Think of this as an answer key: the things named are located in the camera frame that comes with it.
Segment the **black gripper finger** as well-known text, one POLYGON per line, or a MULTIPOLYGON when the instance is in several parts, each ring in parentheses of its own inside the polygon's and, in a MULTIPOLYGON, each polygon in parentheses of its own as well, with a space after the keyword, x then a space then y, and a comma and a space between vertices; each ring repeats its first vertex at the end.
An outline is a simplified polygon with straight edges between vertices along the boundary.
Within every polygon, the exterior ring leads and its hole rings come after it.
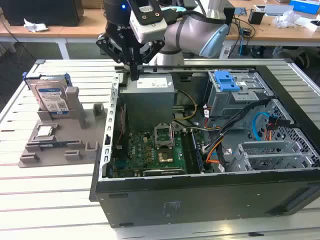
POLYGON ((103 33, 98 37, 96 45, 115 62, 123 63, 130 71, 131 80, 135 80, 134 55, 122 33, 116 33, 114 36, 103 33))
POLYGON ((139 50, 134 50, 134 80, 137 81, 143 64, 148 64, 152 58, 165 46, 164 40, 145 43, 139 50))

